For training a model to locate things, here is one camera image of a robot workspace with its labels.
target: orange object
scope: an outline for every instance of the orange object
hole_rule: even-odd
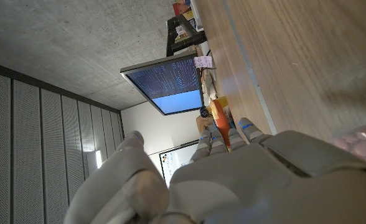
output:
[[[218,100],[212,100],[210,108],[212,110],[212,116],[215,120],[216,127],[218,127],[220,134],[222,134],[226,146],[230,147],[230,141],[228,140],[228,130],[230,130],[230,125],[227,121],[227,117],[223,111],[221,103]]]

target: robot finger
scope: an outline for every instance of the robot finger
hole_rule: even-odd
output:
[[[235,128],[228,131],[228,140],[230,141],[230,149],[232,151],[246,145],[246,142],[241,138],[240,134]]]
[[[259,142],[260,139],[268,137],[268,135],[261,132],[249,119],[241,118],[238,125],[250,143]]]
[[[223,140],[222,134],[219,130],[212,132],[212,148],[210,150],[210,156],[218,153],[227,152],[225,141]]]
[[[210,132],[204,130],[201,133],[200,141],[198,142],[197,150],[194,152],[189,163],[195,162],[199,159],[209,156],[211,144],[210,144]]]

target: robotic hand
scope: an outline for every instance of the robotic hand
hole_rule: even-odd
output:
[[[169,189],[129,134],[75,195],[65,223],[366,223],[366,162],[326,142],[286,131],[263,134],[242,118],[205,130]]]

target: white wall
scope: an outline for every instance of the white wall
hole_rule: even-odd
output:
[[[147,154],[163,151],[199,138],[195,119],[199,110],[163,116],[149,102],[121,111],[123,131],[139,131]]]

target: yellow object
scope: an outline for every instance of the yellow object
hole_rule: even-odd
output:
[[[214,103],[213,101],[211,101],[211,102],[210,102],[210,104],[209,104],[209,107],[208,107],[208,108],[210,108],[210,109],[211,109],[213,118],[214,118],[214,119],[219,119],[218,109],[216,108],[216,105],[215,105],[215,103]]]
[[[217,98],[216,100],[220,103],[220,106],[222,108],[224,108],[228,105],[226,96],[222,96],[220,98]],[[212,113],[214,119],[219,119],[219,116],[218,116],[218,113],[217,113],[218,110],[215,107],[215,103],[213,103],[211,101],[209,106],[207,107],[207,110],[208,110],[209,113]]]
[[[187,19],[188,21],[194,18],[194,14],[193,11],[188,11],[183,13],[183,16],[185,17],[185,19]]]

